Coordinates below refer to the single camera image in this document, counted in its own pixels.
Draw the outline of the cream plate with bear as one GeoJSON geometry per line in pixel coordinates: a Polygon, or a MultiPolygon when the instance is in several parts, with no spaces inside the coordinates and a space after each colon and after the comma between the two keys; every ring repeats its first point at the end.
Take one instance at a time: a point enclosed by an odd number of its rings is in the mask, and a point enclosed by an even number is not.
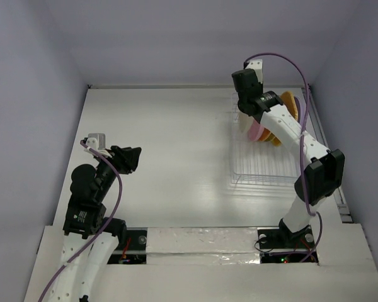
{"type": "Polygon", "coordinates": [[[248,116],[247,114],[244,114],[243,112],[238,113],[238,123],[239,123],[239,130],[241,133],[247,133],[249,129],[251,128],[254,118],[252,116],[248,116]]]}

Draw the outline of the pink round plate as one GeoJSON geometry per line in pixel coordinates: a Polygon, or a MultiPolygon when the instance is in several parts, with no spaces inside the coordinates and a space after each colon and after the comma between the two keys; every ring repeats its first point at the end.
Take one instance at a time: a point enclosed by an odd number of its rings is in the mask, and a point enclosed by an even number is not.
{"type": "Polygon", "coordinates": [[[248,140],[251,142],[258,141],[261,138],[264,130],[265,128],[261,126],[256,120],[254,120],[247,132],[248,140]]]}

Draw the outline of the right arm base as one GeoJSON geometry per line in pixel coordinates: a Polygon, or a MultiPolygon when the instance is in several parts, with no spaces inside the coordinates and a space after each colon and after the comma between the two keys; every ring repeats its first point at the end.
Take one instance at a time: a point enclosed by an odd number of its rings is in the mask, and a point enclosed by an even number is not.
{"type": "Polygon", "coordinates": [[[258,229],[258,238],[254,244],[260,254],[261,264],[291,264],[291,263],[318,263],[318,255],[312,252],[315,246],[311,227],[307,227],[300,235],[293,238],[284,237],[279,228],[258,229]]]}

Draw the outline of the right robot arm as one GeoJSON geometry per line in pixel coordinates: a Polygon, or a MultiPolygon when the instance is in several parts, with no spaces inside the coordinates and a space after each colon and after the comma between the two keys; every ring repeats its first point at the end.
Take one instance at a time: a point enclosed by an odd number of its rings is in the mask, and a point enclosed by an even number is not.
{"type": "Polygon", "coordinates": [[[309,225],[321,203],[340,187],[345,156],[303,130],[280,96],[263,91],[254,69],[234,72],[232,79],[240,112],[272,132],[300,163],[301,173],[294,184],[296,197],[277,232],[278,241],[291,247],[300,240],[300,232],[309,225]]]}

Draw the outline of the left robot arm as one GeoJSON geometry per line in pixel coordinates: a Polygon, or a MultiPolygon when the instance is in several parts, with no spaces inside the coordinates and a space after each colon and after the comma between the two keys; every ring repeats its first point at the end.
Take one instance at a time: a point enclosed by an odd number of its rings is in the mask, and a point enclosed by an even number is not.
{"type": "Polygon", "coordinates": [[[127,241],[126,223],[115,217],[121,176],[135,172],[142,149],[102,148],[94,138],[80,144],[98,165],[82,164],[72,172],[59,267],[39,301],[92,301],[110,256],[127,241]]]}

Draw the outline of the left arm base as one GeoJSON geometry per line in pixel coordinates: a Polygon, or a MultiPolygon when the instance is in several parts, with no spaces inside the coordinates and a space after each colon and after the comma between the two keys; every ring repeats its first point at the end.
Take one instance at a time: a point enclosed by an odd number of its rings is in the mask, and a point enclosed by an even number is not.
{"type": "Polygon", "coordinates": [[[127,238],[112,253],[108,264],[135,265],[147,262],[147,229],[128,228],[127,238]]]}

